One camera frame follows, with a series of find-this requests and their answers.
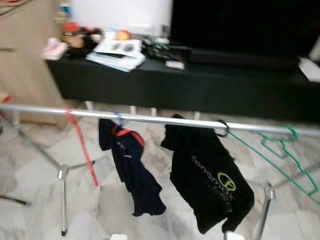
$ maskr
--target clutter on table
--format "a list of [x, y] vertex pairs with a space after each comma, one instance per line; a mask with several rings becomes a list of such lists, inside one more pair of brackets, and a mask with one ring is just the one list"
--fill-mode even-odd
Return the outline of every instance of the clutter on table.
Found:
[[120, 30], [117, 33], [117, 40], [129, 40], [131, 39], [131, 35], [127, 30]]
[[167, 25], [162, 25], [162, 33], [161, 33], [161, 37], [157, 37], [154, 41], [156, 43], [160, 43], [160, 44], [169, 44], [170, 40], [169, 40], [169, 33], [170, 33], [170, 28]]
[[104, 38], [105, 39], [111, 39], [111, 40], [116, 40], [117, 38], [117, 31], [113, 28], [107, 28], [104, 31]]
[[47, 46], [42, 50], [41, 56], [46, 60], [59, 60], [68, 49], [68, 44], [55, 37], [48, 39]]
[[99, 28], [79, 27], [75, 22], [66, 22], [63, 28], [62, 39], [70, 46], [65, 55], [69, 57], [85, 58], [103, 38]]
[[179, 51], [169, 48], [165, 43], [158, 42], [157, 38], [145, 37], [142, 43], [142, 53], [151, 59], [184, 62]]
[[180, 61], [166, 61], [165, 66], [171, 69], [180, 69], [180, 70], [185, 69], [185, 64]]
[[85, 59], [123, 72], [130, 72], [145, 61], [142, 41], [103, 39]]

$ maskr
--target marble floor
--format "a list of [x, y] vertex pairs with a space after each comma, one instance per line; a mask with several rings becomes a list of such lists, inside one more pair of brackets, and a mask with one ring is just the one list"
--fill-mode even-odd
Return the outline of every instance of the marble floor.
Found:
[[[95, 109], [129, 113], [129, 107], [95, 103]], [[159, 116], [178, 113], [187, 119], [192, 112], [160, 110]], [[150, 115], [149, 108], [137, 108], [137, 114]], [[287, 122], [218, 114], [201, 115], [201, 120], [224, 119], [227, 122], [262, 125], [283, 125]], [[134, 217], [133, 200], [120, 182], [111, 151], [101, 151], [98, 144], [98, 120], [82, 117], [79, 124], [93, 160], [100, 187], [95, 188], [86, 168], [71, 171], [67, 176], [68, 233], [61, 237], [61, 192], [56, 169], [28, 147], [16, 133], [4, 126], [0, 135], [0, 194], [31, 202], [30, 207], [0, 199], [0, 240], [109, 240], [112, 234], [126, 234], [129, 240], [222, 240], [222, 222], [206, 234], [199, 233], [192, 209], [169, 180], [172, 152], [160, 147], [165, 136], [163, 124], [126, 122], [124, 127], [137, 131], [145, 141], [142, 162], [163, 190], [160, 197], [167, 210], [160, 216], [144, 214]], [[316, 126], [293, 124], [298, 127]], [[72, 126], [24, 123], [25, 133], [61, 164], [84, 163], [84, 157]], [[234, 131], [257, 150], [274, 160], [290, 175], [298, 172], [293, 161], [279, 160], [260, 145], [260, 137], [249, 132]], [[273, 185], [285, 178], [255, 152], [232, 136], [221, 139], [235, 158], [255, 193], [255, 206], [236, 229], [246, 240], [254, 240], [264, 201], [264, 184]], [[288, 149], [307, 168], [320, 163], [320, 139], [300, 137]], [[271, 146], [281, 152], [280, 146]], [[320, 169], [312, 174], [320, 184]], [[299, 183], [310, 188], [302, 178]], [[319, 240], [320, 205], [313, 203], [293, 184], [275, 189], [263, 240]]]

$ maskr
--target papers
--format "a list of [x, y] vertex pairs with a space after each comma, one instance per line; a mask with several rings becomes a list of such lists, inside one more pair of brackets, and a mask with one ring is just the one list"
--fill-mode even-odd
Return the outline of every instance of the papers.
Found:
[[85, 59], [129, 73], [131, 70], [137, 68], [140, 64], [142, 64], [145, 61], [146, 57], [141, 52], [139, 52], [138, 57], [114, 57], [91, 52], [86, 56]]
[[146, 59], [141, 53], [141, 46], [142, 42], [135, 39], [124, 41], [104, 39], [85, 59], [129, 73]]
[[96, 53], [116, 54], [136, 58], [141, 53], [142, 41], [103, 39], [93, 51]]
[[310, 82], [320, 83], [320, 67], [308, 58], [300, 58], [299, 67]]

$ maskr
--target black screen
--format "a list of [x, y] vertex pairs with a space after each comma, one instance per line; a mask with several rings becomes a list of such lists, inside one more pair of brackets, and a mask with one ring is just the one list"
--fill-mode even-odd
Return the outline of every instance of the black screen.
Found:
[[320, 8], [316, 4], [173, 0], [170, 37], [196, 48], [306, 56], [320, 35]]

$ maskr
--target white wall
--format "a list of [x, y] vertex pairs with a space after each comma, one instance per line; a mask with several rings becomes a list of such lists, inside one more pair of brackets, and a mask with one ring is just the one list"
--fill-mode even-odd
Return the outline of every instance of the white wall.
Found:
[[171, 23], [172, 0], [69, 0], [72, 19], [80, 26], [126, 29], [150, 23], [154, 34]]

